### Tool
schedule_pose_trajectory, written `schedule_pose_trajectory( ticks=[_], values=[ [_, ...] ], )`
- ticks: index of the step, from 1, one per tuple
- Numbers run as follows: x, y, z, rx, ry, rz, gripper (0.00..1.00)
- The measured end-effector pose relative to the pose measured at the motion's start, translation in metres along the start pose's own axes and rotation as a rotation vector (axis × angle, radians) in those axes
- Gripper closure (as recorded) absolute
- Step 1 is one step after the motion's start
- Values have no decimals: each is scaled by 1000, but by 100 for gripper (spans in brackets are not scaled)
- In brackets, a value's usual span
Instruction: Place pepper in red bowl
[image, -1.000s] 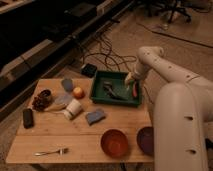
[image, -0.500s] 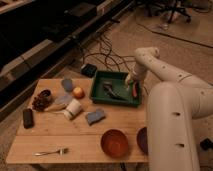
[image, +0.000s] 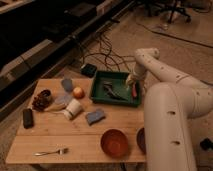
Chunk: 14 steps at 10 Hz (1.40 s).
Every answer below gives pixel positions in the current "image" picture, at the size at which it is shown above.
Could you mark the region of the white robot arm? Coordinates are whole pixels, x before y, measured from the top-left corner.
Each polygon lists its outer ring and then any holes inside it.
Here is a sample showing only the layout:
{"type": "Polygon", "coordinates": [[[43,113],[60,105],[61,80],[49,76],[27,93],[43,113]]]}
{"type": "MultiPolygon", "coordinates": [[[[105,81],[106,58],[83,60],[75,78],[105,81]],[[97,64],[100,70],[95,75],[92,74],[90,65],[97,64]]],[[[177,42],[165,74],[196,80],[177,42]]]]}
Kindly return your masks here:
{"type": "Polygon", "coordinates": [[[159,60],[156,48],[135,51],[126,83],[152,73],[159,82],[144,99],[147,171],[197,171],[187,120],[213,111],[213,88],[159,60]]]}

